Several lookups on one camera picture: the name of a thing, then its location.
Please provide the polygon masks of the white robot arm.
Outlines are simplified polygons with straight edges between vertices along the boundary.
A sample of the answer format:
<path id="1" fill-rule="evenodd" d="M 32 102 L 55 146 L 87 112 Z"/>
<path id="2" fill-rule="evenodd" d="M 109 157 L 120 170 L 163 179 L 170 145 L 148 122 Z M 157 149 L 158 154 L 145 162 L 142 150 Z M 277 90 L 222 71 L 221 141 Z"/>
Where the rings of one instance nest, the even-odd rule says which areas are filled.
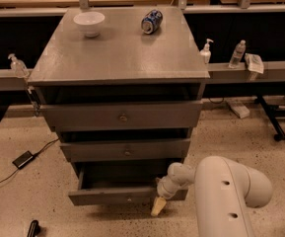
<path id="1" fill-rule="evenodd" d="M 194 186 L 199 237 L 255 237 L 247 209 L 269 204 L 273 187 L 260 171 L 221 156 L 193 168 L 173 163 L 157 182 L 151 214 L 157 216 L 178 191 Z"/>

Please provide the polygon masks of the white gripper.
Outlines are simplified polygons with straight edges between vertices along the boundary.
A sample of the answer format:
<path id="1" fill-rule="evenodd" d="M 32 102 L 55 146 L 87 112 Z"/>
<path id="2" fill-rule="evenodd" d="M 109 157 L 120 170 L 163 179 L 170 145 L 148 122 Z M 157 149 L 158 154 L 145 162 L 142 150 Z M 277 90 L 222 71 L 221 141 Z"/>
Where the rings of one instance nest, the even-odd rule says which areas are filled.
<path id="1" fill-rule="evenodd" d="M 152 216 L 158 216 L 166 206 L 166 199 L 171 199 L 179 190 L 179 184 L 174 182 L 170 177 L 156 178 L 157 194 L 151 210 Z"/>

